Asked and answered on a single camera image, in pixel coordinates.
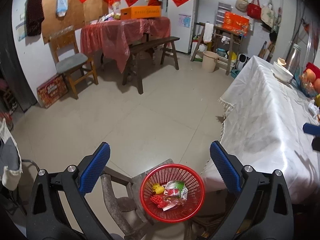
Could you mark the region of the red mesh net ball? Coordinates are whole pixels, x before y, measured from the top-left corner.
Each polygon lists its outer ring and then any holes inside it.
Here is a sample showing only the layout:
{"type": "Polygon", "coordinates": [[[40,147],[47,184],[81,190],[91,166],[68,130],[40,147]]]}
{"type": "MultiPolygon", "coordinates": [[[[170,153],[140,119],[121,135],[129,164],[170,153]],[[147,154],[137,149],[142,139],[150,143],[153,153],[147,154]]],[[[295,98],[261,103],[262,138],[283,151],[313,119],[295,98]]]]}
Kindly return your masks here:
{"type": "Polygon", "coordinates": [[[154,194],[150,197],[150,200],[160,209],[163,209],[168,205],[168,202],[162,194],[154,194]]]}

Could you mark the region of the yellow mesh net ball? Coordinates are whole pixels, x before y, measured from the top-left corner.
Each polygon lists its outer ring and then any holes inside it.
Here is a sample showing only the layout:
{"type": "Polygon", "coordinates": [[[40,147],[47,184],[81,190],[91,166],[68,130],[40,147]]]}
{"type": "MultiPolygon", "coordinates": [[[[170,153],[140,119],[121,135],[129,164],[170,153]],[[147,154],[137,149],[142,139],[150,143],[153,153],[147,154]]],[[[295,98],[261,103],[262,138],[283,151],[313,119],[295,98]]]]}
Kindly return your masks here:
{"type": "Polygon", "coordinates": [[[160,185],[159,183],[156,183],[152,185],[152,191],[156,195],[163,194],[163,192],[165,191],[165,187],[160,185]]]}

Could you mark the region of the white plastic bag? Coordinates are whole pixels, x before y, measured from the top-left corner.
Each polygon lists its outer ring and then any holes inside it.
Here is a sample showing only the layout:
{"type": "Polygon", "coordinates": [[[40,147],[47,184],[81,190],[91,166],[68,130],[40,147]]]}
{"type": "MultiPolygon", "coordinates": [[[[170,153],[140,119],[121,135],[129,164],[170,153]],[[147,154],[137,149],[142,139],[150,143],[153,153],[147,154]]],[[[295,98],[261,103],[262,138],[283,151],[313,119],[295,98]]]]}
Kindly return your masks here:
{"type": "Polygon", "coordinates": [[[319,107],[315,105],[314,101],[311,101],[308,105],[308,110],[313,118],[319,116],[319,107]]]}

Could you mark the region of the clear cup with red paper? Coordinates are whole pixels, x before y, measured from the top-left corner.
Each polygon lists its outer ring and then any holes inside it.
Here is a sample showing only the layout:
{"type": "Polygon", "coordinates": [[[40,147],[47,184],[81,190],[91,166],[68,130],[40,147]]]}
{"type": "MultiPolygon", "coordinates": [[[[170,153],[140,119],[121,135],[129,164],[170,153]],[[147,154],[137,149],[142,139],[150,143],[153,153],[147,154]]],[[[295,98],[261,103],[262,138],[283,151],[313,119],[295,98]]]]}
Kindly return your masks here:
{"type": "Polygon", "coordinates": [[[181,197],[181,190],[179,189],[168,189],[164,191],[162,198],[162,210],[168,211],[175,206],[183,204],[181,197]]]}

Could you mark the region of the blue glass fruit bowl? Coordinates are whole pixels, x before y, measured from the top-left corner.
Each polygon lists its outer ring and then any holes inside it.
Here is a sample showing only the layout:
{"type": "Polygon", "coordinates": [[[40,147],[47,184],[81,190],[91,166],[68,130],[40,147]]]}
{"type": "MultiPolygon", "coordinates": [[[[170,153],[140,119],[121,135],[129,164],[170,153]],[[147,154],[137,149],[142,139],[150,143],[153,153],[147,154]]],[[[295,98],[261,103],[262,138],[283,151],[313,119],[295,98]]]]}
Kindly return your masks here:
{"type": "Polygon", "coordinates": [[[303,92],[303,94],[308,98],[314,98],[318,95],[313,83],[309,80],[306,72],[302,69],[298,69],[295,72],[295,80],[297,82],[298,88],[303,92]]]}

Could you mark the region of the left red apple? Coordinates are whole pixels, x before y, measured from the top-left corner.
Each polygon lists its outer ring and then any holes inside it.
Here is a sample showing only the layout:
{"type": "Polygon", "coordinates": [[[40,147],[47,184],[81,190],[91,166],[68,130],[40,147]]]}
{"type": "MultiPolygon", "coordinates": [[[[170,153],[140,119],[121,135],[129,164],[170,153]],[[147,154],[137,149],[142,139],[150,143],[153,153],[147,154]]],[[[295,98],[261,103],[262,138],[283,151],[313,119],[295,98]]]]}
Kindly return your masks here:
{"type": "Polygon", "coordinates": [[[316,74],[310,68],[306,68],[303,75],[311,83],[316,81],[316,74]]]}

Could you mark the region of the red cushion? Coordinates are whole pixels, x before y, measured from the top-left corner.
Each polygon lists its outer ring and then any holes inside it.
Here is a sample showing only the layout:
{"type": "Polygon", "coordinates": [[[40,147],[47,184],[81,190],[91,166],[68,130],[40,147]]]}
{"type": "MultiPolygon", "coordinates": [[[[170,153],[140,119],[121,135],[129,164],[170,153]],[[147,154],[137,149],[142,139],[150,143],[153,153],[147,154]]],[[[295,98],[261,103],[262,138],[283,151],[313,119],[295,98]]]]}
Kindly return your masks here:
{"type": "Polygon", "coordinates": [[[306,65],[306,69],[310,69],[314,72],[316,79],[320,78],[320,69],[311,62],[308,62],[306,65]]]}

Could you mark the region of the wooden stool under basket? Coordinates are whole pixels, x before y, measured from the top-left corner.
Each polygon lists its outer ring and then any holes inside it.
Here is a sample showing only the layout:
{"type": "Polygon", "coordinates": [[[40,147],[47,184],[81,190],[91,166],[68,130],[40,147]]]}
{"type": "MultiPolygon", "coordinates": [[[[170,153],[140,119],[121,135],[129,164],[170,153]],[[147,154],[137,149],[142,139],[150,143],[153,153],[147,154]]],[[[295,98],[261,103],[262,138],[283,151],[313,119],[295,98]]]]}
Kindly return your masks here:
{"type": "Polygon", "coordinates": [[[144,211],[139,198],[140,186],[144,178],[154,169],[155,167],[152,167],[131,178],[106,166],[100,176],[105,206],[124,233],[125,239],[143,239],[152,231],[164,230],[168,227],[151,218],[144,211]],[[112,184],[124,186],[127,195],[116,197],[112,184]]]}

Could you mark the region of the steel thermos bottle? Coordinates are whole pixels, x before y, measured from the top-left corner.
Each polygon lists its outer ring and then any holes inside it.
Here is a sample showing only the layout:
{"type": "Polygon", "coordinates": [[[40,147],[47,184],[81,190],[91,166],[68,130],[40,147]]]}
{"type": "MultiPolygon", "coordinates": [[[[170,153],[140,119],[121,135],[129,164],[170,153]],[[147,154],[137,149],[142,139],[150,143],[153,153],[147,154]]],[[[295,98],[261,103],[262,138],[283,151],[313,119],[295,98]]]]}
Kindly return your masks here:
{"type": "Polygon", "coordinates": [[[285,68],[292,74],[295,75],[299,64],[300,64],[300,54],[301,54],[301,48],[299,45],[290,42],[289,45],[289,51],[287,53],[287,56],[285,58],[286,65],[285,68]]]}

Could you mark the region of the red printed carton box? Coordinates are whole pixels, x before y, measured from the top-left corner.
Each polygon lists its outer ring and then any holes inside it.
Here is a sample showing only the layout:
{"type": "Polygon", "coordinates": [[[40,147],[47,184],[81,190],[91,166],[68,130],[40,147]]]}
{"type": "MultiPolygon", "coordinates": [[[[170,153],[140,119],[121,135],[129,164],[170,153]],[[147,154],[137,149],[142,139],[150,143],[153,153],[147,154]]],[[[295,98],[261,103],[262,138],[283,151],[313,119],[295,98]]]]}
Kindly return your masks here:
{"type": "Polygon", "coordinates": [[[37,88],[38,99],[44,108],[49,108],[67,92],[68,89],[61,74],[54,75],[37,88]]]}

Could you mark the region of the beige plastic bucket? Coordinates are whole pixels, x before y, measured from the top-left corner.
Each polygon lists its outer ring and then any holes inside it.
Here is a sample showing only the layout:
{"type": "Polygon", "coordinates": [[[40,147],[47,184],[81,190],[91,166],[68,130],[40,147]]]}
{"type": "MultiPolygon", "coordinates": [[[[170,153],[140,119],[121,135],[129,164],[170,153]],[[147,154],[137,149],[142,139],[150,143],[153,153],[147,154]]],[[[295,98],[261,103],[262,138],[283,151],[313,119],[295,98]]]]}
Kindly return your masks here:
{"type": "Polygon", "coordinates": [[[205,72],[212,73],[215,71],[219,55],[212,51],[204,51],[202,59],[202,69],[205,72]]]}

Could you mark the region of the red tote bag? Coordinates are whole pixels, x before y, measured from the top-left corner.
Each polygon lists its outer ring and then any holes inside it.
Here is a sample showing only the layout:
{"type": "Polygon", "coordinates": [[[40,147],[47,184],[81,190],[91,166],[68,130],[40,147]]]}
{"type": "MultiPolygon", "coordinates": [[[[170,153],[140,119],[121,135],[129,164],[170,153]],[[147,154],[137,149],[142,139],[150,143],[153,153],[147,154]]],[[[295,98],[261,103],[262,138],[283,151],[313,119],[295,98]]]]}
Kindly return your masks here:
{"type": "Polygon", "coordinates": [[[261,7],[259,0],[252,0],[247,6],[247,15],[255,20],[261,20],[261,7]]]}

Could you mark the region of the red gift box on shelf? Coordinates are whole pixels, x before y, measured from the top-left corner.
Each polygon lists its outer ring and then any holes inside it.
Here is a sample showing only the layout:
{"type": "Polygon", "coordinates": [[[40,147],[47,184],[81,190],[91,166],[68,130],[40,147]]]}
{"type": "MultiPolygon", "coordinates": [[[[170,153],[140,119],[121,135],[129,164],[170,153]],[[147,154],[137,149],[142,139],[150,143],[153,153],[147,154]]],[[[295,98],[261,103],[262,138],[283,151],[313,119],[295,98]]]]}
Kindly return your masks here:
{"type": "Polygon", "coordinates": [[[232,12],[226,12],[222,28],[234,34],[246,36],[249,30],[249,19],[232,12]]]}

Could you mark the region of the orange cardboard box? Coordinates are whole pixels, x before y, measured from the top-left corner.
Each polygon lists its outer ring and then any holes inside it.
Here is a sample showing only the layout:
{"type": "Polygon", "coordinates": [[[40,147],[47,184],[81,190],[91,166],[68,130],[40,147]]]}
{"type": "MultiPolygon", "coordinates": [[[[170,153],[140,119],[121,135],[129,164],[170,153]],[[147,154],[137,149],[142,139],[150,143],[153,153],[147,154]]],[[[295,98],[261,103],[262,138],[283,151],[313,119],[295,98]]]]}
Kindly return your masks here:
{"type": "Polygon", "coordinates": [[[135,6],[120,10],[121,20],[161,17],[160,6],[135,6]]]}

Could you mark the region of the white refrigerator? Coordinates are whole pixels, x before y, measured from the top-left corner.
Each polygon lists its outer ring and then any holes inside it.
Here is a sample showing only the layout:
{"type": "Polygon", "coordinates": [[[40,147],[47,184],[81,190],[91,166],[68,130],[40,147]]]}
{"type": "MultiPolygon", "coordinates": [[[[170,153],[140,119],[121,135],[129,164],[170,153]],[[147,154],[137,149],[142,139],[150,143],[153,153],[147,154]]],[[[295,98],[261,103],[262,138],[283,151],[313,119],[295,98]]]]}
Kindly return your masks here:
{"type": "Polygon", "coordinates": [[[189,54],[193,38],[198,0],[168,0],[167,17],[171,23],[171,35],[179,40],[175,43],[177,51],[189,54]]]}

